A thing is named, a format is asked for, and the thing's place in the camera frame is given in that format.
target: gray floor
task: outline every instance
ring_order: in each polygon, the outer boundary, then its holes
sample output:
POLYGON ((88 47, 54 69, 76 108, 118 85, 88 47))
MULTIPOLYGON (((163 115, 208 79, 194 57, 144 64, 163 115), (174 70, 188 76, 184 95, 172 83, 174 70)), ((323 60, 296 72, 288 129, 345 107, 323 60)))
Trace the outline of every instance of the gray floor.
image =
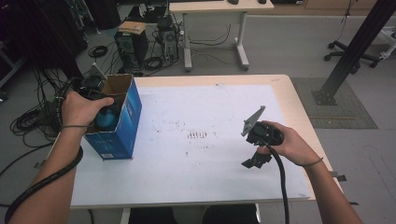
MULTIPOLYGON (((340 40, 346 44, 359 29, 363 18, 351 17, 340 40)), ((389 25, 395 25, 392 19, 389 25)), ((246 72, 238 65, 238 57, 233 47, 238 26, 232 26, 230 38, 214 48, 193 46, 194 69, 186 73, 183 62, 163 69, 153 76, 201 76, 239 74, 286 74, 290 77, 327 77, 337 63, 337 59, 323 61, 323 56, 331 52, 327 44, 334 41, 342 30, 339 17, 261 17, 247 19, 244 46, 250 67, 246 72)), ((191 39, 216 39, 226 32, 225 26, 207 25, 191 27, 191 39)), ((111 32, 99 35, 89 34, 89 48, 106 45, 112 40, 111 32)), ((388 46, 376 40, 367 52, 377 55, 388 46)), ((362 61, 356 75, 347 82, 358 95, 372 116, 378 130, 324 130, 316 129, 332 167, 339 174, 346 175, 341 186, 347 198, 354 203, 364 223, 396 223, 396 76, 394 54, 370 68, 362 61)), ((81 71, 90 67, 92 59, 86 52, 78 56, 81 71)), ((24 67, 4 87, 9 100, 0 105, 0 142, 2 144, 0 169, 26 152, 20 137, 14 136, 8 125, 17 116, 37 104, 35 79, 28 67, 24 67)), ((40 133, 32 133, 27 141, 39 145, 44 142, 40 133)), ((0 184, 0 202, 10 203, 23 191, 37 169, 36 162, 43 161, 48 149, 42 149, 13 166, 0 184)), ((262 223, 283 223, 282 203, 260 204, 262 223)), ((0 223, 6 209, 0 208, 0 223)), ((96 223, 118 223, 120 209, 94 210, 96 223)), ((320 223, 315 202, 290 203, 291 223, 320 223)), ((73 210, 69 223, 90 223, 86 210, 73 210)))

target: cardboard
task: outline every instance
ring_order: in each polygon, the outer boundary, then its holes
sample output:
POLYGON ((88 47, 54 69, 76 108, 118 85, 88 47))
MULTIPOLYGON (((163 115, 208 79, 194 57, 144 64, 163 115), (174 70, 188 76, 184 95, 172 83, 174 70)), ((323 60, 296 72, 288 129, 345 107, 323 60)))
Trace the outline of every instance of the cardboard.
POLYGON ((131 159, 142 110, 134 77, 129 74, 107 76, 102 92, 118 103, 120 115, 117 127, 114 131, 103 132, 93 126, 84 137, 103 160, 131 159))
POLYGON ((119 31, 123 33, 131 33, 135 35, 140 35, 146 29, 146 24, 137 21, 125 21, 120 27, 119 31))

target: forearm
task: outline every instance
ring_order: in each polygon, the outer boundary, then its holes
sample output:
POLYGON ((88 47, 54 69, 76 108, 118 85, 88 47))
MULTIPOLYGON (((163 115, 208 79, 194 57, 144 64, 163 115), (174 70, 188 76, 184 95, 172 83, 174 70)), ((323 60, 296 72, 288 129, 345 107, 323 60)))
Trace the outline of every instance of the forearm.
POLYGON ((314 189, 323 223, 361 223, 323 162, 305 167, 314 189))
MULTIPOLYGON (((32 185, 72 162, 78 154, 82 135, 81 129, 64 129, 32 185)), ((32 195, 17 209, 10 223, 65 223, 75 175, 76 168, 32 195)))

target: blue box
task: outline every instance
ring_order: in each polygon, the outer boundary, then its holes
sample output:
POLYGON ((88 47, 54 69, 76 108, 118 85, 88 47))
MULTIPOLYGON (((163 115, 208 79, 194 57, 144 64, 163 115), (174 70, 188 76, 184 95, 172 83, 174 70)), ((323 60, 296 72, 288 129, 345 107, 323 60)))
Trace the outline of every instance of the blue box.
POLYGON ((117 127, 112 132, 92 127, 84 137, 103 160, 131 159, 142 110, 134 76, 107 76, 102 92, 123 102, 117 127))

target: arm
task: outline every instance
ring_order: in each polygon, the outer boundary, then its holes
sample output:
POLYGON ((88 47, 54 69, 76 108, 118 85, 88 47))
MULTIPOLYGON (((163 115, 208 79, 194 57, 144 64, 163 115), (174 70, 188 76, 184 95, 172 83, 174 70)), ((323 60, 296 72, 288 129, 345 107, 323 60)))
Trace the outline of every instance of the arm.
MULTIPOLYGON (((279 155, 301 165, 319 160, 318 154, 292 128, 274 122, 265 122, 278 128, 284 134, 285 140, 282 145, 273 146, 279 155)), ((258 152, 269 153, 269 150, 266 147, 259 147, 258 152)), ((335 184, 323 162, 306 166, 304 169, 315 192, 323 223, 361 223, 361 219, 335 184)))
MULTIPOLYGON (((112 98, 89 101, 76 92, 69 92, 62 106, 63 124, 87 126, 99 109, 113 104, 112 98)), ((78 154, 86 127, 64 128, 33 184, 63 169, 78 154)), ((9 223, 66 223, 73 193, 76 168, 28 198, 17 209, 9 223)))

